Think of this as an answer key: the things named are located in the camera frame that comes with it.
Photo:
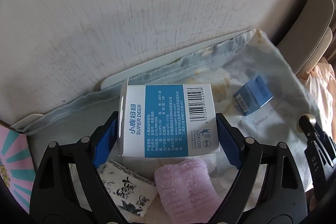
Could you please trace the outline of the pink fluffy towel roll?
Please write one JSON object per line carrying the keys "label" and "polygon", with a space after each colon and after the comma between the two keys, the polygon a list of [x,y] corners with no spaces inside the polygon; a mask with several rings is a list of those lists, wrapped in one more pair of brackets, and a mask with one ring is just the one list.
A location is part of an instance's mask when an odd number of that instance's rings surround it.
{"label": "pink fluffy towel roll", "polygon": [[172,223],[206,223],[221,204],[201,159],[164,165],[155,170],[154,179]]}

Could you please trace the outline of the white blue Super Deer box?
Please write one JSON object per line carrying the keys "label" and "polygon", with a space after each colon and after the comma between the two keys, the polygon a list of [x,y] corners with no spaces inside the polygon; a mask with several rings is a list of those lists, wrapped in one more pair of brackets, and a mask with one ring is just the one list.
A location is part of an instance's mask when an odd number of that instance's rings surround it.
{"label": "white blue Super Deer box", "polygon": [[219,152],[210,84],[122,84],[117,133],[122,157],[191,157]]}

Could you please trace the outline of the pink lined cardboard box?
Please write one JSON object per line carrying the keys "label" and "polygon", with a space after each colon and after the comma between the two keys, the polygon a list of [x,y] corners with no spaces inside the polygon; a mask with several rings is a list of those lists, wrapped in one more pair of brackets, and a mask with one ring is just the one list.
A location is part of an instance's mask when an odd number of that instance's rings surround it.
{"label": "pink lined cardboard box", "polygon": [[1,123],[1,207],[30,211],[35,169],[27,137]]}

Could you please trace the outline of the white black patterned packet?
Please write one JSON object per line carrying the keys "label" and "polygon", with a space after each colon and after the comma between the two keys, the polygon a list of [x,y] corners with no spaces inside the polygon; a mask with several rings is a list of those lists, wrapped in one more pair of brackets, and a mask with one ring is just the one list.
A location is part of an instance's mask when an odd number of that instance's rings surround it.
{"label": "white black patterned packet", "polygon": [[100,178],[114,203],[122,210],[143,217],[158,191],[155,182],[109,160],[100,169]]}

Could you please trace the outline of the floral light blue bedsheet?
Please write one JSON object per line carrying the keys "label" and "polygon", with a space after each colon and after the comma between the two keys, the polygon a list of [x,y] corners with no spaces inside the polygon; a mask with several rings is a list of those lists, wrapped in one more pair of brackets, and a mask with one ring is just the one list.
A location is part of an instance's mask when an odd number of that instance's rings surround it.
{"label": "floral light blue bedsheet", "polygon": [[[293,74],[278,49],[266,34],[253,29],[227,41],[203,48],[167,64],[162,58],[149,68],[133,67],[104,80],[98,92],[86,94],[52,110],[25,125],[19,132],[27,135],[35,165],[39,165],[49,142],[60,144],[90,135],[118,109],[121,85],[129,80],[138,84],[210,84],[215,110],[244,135],[263,144],[288,144],[295,159],[304,189],[312,186],[304,155],[305,136],[297,131],[304,113],[318,115],[314,98]],[[261,76],[273,99],[256,112],[244,116],[233,94],[248,80]]]}

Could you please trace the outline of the small blue box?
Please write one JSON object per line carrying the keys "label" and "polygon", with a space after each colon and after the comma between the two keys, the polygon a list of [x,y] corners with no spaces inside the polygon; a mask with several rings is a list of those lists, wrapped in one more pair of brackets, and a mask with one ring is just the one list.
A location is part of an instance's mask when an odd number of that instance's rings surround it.
{"label": "small blue box", "polygon": [[236,91],[234,98],[243,115],[248,116],[267,104],[273,98],[273,94],[263,78],[258,75]]}

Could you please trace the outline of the beige chair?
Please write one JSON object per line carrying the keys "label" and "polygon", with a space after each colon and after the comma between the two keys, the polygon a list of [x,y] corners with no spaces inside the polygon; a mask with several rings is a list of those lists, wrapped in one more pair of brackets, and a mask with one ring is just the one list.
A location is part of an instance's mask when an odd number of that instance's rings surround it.
{"label": "beige chair", "polygon": [[308,74],[329,47],[333,34],[333,0],[307,0],[297,20],[278,44],[296,75]]}

